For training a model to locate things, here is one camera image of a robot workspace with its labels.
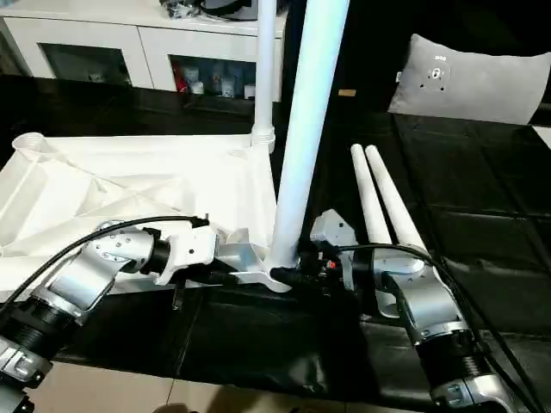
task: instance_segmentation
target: black tabletop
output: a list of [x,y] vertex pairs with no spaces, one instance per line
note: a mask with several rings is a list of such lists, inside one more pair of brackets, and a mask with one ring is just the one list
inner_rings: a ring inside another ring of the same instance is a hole
[[[247,133],[249,102],[98,84],[0,77],[0,141],[46,136]],[[275,117],[277,185],[285,120]],[[463,282],[551,404],[551,151],[528,126],[367,114],[334,101],[304,231],[334,208],[367,242],[353,143],[377,145],[431,253]],[[58,360],[315,398],[428,409],[406,333],[339,303],[260,286],[106,298]],[[506,366],[505,358],[496,352]]]

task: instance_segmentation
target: gray cushion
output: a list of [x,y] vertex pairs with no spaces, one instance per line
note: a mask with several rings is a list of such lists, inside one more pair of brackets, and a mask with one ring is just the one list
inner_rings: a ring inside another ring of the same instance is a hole
[[414,34],[388,111],[525,125],[542,100],[550,65],[551,53],[457,52]]

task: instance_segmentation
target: white cylindrical pole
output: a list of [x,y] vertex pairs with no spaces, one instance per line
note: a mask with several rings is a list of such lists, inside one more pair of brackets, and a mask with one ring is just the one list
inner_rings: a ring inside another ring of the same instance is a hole
[[258,1],[257,80],[255,92],[255,124],[251,143],[271,143],[272,95],[274,93],[274,44],[276,37],[277,0]]
[[388,232],[385,216],[382,213],[379,196],[369,173],[368,161],[363,153],[363,148],[359,144],[355,144],[350,148],[350,152],[352,153],[352,162],[356,172],[356,181],[360,192],[363,218],[368,230],[369,242],[392,243],[393,240]]
[[[360,192],[360,201],[362,203],[363,219],[368,230],[368,238],[370,243],[392,243],[388,232],[387,222],[382,213],[379,196],[375,190],[371,173],[369,172],[368,161],[363,153],[363,148],[359,144],[352,145],[350,148],[352,153],[352,162],[354,171],[356,172],[356,182],[358,191]],[[375,290],[375,298],[377,306],[383,316],[396,318],[396,298],[390,293],[384,293]]]
[[424,242],[415,224],[413,224],[412,217],[407,212],[406,204],[404,204],[402,197],[399,196],[398,189],[394,185],[393,178],[388,173],[379,151],[377,151],[375,146],[371,145],[366,148],[365,154],[368,157],[369,166],[373,170],[373,176],[377,182],[377,187],[381,191],[382,199],[399,243],[415,245],[426,250]]
[[349,0],[308,0],[267,266],[294,267]]

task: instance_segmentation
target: robotic arm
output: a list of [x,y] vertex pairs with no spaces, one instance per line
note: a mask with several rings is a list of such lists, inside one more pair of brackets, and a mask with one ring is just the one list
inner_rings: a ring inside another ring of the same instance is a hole
[[[311,240],[314,249],[301,255],[298,268],[271,271],[275,282],[319,287],[331,295],[336,290],[359,293],[367,277],[373,276],[378,291],[396,298],[436,404],[461,408],[493,402],[506,413],[516,412],[453,294],[431,265],[415,254],[384,247],[368,256],[353,247],[340,250],[338,245],[357,242],[352,228],[334,211],[318,217]],[[50,360],[108,294],[117,273],[140,272],[165,285],[176,271],[197,264],[212,268],[215,261],[226,260],[225,255],[208,225],[165,240],[158,230],[127,227],[85,244],[64,259],[0,328],[0,413],[33,411],[23,389],[36,388],[46,377]],[[232,274],[227,264],[226,269]],[[273,280],[264,283],[273,287]]]
[[[377,292],[395,297],[396,313],[417,350],[436,405],[517,412],[453,293],[424,260],[425,251],[401,245],[354,245],[353,229],[332,210],[316,219],[310,239],[317,249],[303,252],[297,269],[272,271],[276,280],[317,288],[324,295],[339,288],[339,293],[361,301],[362,290],[369,293],[371,288],[366,280],[373,278]],[[339,245],[351,246],[340,249]]]
[[52,368],[50,360],[108,294],[117,273],[140,271],[165,285],[176,271],[214,260],[218,239],[207,225],[166,240],[160,235],[128,227],[90,241],[9,314],[0,329],[0,413],[33,411],[23,388],[38,387]]

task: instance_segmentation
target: silver robot arm segment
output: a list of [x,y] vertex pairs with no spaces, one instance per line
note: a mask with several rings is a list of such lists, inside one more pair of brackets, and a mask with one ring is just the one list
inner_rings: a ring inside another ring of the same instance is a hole
[[50,360],[109,293],[119,272],[140,271],[165,285],[179,269],[212,262],[217,241],[209,226],[167,240],[158,230],[128,227],[66,257],[2,324],[0,413],[33,411],[23,389],[38,387],[52,368]]

